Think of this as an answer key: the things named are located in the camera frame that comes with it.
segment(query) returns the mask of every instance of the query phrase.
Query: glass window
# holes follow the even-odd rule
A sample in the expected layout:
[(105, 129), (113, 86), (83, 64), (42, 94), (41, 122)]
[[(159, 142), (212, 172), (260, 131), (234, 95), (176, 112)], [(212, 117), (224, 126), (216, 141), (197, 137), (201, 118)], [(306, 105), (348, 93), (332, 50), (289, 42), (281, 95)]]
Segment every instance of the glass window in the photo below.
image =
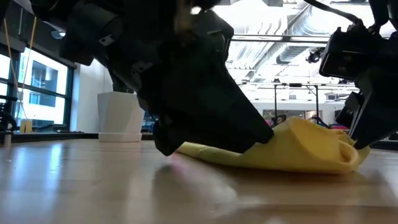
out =
[(37, 88), (65, 94), (67, 89), (68, 67), (58, 63), (34, 50), (29, 49), (21, 54), (18, 82)]
[(8, 78), (10, 61), (9, 57), (0, 54), (0, 78)]
[[(0, 95), (7, 96), (8, 85), (4, 83), (0, 83)], [(0, 99), (0, 103), (5, 103), (5, 99)]]
[(154, 125), (157, 121), (156, 116), (151, 116), (149, 113), (144, 113), (144, 120), (142, 121), (142, 132), (153, 133), (154, 132)]
[(57, 96), (51, 96), (44, 93), (24, 89), (23, 106), (19, 108), (21, 101), (16, 103), (15, 117), (18, 125), (21, 119), (31, 119), (33, 127), (41, 127), (48, 124), (63, 124), (63, 115), (65, 112), (65, 99)]

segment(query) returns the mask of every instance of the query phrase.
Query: window frame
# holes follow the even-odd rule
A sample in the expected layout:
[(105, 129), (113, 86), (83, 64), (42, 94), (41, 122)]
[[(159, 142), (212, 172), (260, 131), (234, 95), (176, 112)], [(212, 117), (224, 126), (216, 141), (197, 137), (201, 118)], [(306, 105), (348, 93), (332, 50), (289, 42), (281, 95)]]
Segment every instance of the window frame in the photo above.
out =
[[(32, 48), (32, 50), (36, 51), (37, 53), (48, 57), (58, 63), (61, 63), (62, 65), (66, 66), (68, 68), (67, 71), (67, 82), (66, 82), (66, 91), (65, 94), (60, 94), (57, 93), (56, 91), (50, 91), (50, 90), (46, 90), (44, 88), (39, 88), (36, 86), (32, 86), (32, 85), (24, 85), (23, 83), (17, 82), (17, 87), (18, 88), (22, 88), (22, 86), (24, 86), (24, 89), (26, 90), (32, 90), (35, 91), (37, 93), (43, 93), (46, 95), (50, 95), (50, 96), (55, 96), (55, 97), (60, 97), (63, 98), (65, 100), (65, 106), (63, 108), (63, 124), (66, 126), (66, 131), (70, 131), (70, 116), (71, 116), (71, 108), (72, 108), (72, 91), (73, 91), (73, 76), (74, 76), (74, 70), (75, 68), (71, 67), (70, 65), (67, 65), (65, 63), (63, 63), (62, 61), (57, 60), (56, 58), (53, 58), (47, 54), (45, 54), (44, 52), (40, 51), (40, 49), (36, 49), (35, 47)], [(21, 53), (23, 52), (18, 52), (14, 49), (11, 49), (11, 63), (13, 63), (14, 65), (14, 69), (15, 69), (15, 73), (16, 73), (16, 79), (18, 81), (19, 79), (19, 65), (21, 62)], [(4, 44), (0, 44), (0, 54), (5, 55), (7, 57), (9, 57), (8, 54), (8, 48), (7, 46), (5, 46)], [(17, 97), (17, 91), (18, 89), (15, 88), (15, 84), (14, 84), (14, 77), (12, 75), (12, 70), (11, 70), (11, 64), (10, 64), (10, 71), (9, 71), (9, 76), (8, 78), (0, 78), (0, 83), (5, 83), (8, 85), (8, 89), (7, 89), (7, 96), (13, 96), (13, 97)], [(9, 111), (9, 113), (13, 116), (15, 116), (15, 105), (11, 108), (11, 110)]]

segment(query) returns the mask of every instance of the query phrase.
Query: cable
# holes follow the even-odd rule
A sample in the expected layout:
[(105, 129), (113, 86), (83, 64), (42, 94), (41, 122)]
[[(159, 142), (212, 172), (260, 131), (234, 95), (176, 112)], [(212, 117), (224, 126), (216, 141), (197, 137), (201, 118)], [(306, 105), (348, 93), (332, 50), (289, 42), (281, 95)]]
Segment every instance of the cable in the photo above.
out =
[[(8, 36), (8, 28), (7, 28), (7, 20), (4, 19), (4, 29), (6, 31), (6, 42), (7, 42), (7, 48), (8, 48), (8, 55), (10, 58), (12, 58), (11, 55), (11, 46), (10, 46), (10, 40), (9, 40), (9, 36)], [(15, 68), (14, 68), (14, 64), (11, 62), (11, 71), (12, 71), (12, 76), (14, 77), (14, 86), (16, 88), (16, 90), (18, 91), (18, 80), (17, 80), (17, 75), (15, 73)], [(22, 102), (23, 99), (23, 95), (20, 93), (19, 94), (19, 101), (20, 101), (20, 105), (23, 103)], [(25, 113), (25, 109), (24, 106), (22, 105), (22, 111), (24, 112), (24, 115), (26, 117), (26, 113)]]
[[(26, 62), (27, 65), (29, 64), (30, 53), (31, 53), (32, 47), (33, 47), (33, 41), (34, 41), (35, 30), (36, 30), (36, 23), (37, 23), (37, 17), (35, 17), (34, 22), (33, 22), (32, 35), (30, 37), (29, 53), (28, 53), (27, 62)], [(12, 58), (11, 46), (10, 46), (10, 43), (9, 43), (9, 35), (8, 35), (8, 28), (7, 28), (7, 20), (6, 19), (4, 19), (4, 28), (6, 30), (6, 40), (7, 40), (8, 54), (9, 54), (9, 57)], [(15, 73), (15, 68), (14, 68), (14, 65), (12, 63), (11, 63), (11, 70), (12, 70), (12, 76), (14, 77), (14, 85), (15, 85), (16, 90), (18, 91), (17, 75)], [(25, 118), (27, 119), (26, 112), (25, 112), (24, 105), (23, 105), (23, 96), (24, 96), (24, 89), (25, 89), (26, 72), (27, 72), (27, 66), (26, 66), (25, 72), (24, 72), (24, 81), (22, 82), (22, 90), (21, 90), (21, 93), (19, 94), (20, 103), (19, 103), (19, 106), (18, 106), (16, 119), (18, 119), (18, 117), (19, 117), (19, 112), (21, 110), (21, 107), (22, 107), (22, 112), (24, 113)]]
[(318, 2), (317, 0), (304, 0), (306, 3), (312, 5), (313, 7), (317, 7), (321, 10), (324, 10), (326, 12), (331, 12), (334, 13), (336, 15), (342, 16), (346, 19), (348, 19), (349, 21), (353, 22), (354, 24), (357, 24), (359, 22), (361, 22), (362, 20), (356, 16), (354, 16), (351, 13), (347, 13), (347, 12), (343, 12), (341, 10), (338, 9), (333, 9), (330, 6), (325, 5), (324, 3)]

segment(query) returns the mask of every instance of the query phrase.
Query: ceiling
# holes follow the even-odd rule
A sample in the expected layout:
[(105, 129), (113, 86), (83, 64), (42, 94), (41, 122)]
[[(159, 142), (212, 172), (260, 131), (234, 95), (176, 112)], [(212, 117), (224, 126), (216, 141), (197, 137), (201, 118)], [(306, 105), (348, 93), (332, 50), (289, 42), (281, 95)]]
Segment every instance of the ceiling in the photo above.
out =
[[(359, 4), (352, 0), (323, 2), (358, 16), (366, 26), (374, 22), (366, 1)], [(345, 31), (350, 25), (350, 21), (345, 18), (309, 6), (302, 0), (283, 0), (283, 5), (279, 7), (269, 5), (272, 4), (265, 0), (240, 0), (228, 6), (216, 6), (214, 11), (234, 27), (236, 36), (244, 34), (264, 37), (328, 37), (337, 27)], [(393, 26), (388, 23), (382, 28), (381, 35), (389, 36), (394, 31)], [(318, 73), (319, 64), (309, 64), (305, 60), (311, 49), (324, 46), (326, 43), (232, 41), (226, 65), (231, 76), (250, 99), (262, 98), (265, 90), (261, 88), (266, 86), (266, 83), (272, 83), (275, 78), (282, 83), (337, 84), (340, 81), (338, 78), (322, 77)], [(342, 92), (342, 95), (345, 95), (347, 88), (354, 89), (352, 86), (329, 87), (330, 91)]]

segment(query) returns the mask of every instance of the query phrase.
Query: baseboard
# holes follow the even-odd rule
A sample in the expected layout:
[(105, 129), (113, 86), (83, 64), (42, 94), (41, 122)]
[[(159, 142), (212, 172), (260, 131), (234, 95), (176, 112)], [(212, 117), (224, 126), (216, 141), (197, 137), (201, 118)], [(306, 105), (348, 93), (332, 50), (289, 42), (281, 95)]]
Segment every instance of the baseboard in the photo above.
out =
[[(29, 133), (13, 134), (12, 143), (39, 142), (39, 141), (61, 141), (70, 139), (98, 139), (96, 133)], [(0, 143), (4, 143), (4, 136), (0, 134)]]
[(142, 133), (141, 140), (153, 141), (154, 140), (154, 135), (152, 133)]

